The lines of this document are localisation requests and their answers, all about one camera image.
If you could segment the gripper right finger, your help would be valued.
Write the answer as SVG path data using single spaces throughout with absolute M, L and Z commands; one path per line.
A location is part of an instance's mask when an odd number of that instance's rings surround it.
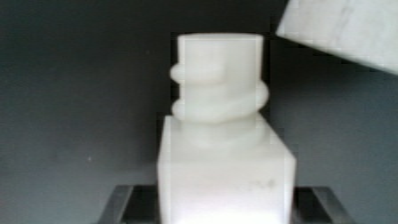
M 292 224 L 349 224 L 349 215 L 328 187 L 296 187 Z

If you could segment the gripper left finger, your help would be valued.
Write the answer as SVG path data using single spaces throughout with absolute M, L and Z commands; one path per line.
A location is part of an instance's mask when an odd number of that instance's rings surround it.
M 116 185 L 104 206 L 104 224 L 157 224 L 154 185 Z

